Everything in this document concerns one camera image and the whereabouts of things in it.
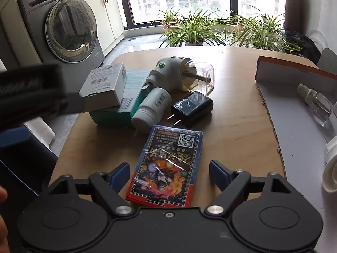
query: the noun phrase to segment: washing machine door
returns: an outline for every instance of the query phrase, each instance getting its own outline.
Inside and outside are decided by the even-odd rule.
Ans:
[[[84,0],[58,0],[48,14],[45,35],[56,57],[67,63],[81,62],[97,41],[94,13]]]

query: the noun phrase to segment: teal box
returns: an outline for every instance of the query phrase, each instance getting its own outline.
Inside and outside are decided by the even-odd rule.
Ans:
[[[127,79],[121,105],[89,112],[97,125],[132,127],[131,118],[150,92],[149,87],[142,89],[150,70],[127,70],[126,72]]]

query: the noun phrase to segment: human hand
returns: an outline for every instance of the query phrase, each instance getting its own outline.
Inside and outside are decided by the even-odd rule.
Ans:
[[[0,202],[3,202],[7,199],[6,189],[0,186]],[[7,241],[7,227],[0,215],[0,253],[10,253]]]

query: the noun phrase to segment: open cardboard box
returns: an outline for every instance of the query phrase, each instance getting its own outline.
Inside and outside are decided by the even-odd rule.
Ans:
[[[323,128],[297,93],[302,83],[323,93],[334,104],[337,75],[261,56],[255,80],[274,128],[287,180],[323,217],[324,228],[316,250],[337,252],[337,193],[328,194],[321,185],[324,147],[337,134],[337,118],[332,114]]]

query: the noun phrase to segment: black robotic gripper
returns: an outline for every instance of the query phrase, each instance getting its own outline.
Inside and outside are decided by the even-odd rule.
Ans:
[[[213,160],[209,175],[222,193],[204,211],[134,210],[118,195],[127,163],[84,180],[63,175],[19,217],[26,252],[314,252],[322,218],[279,174],[252,177]]]

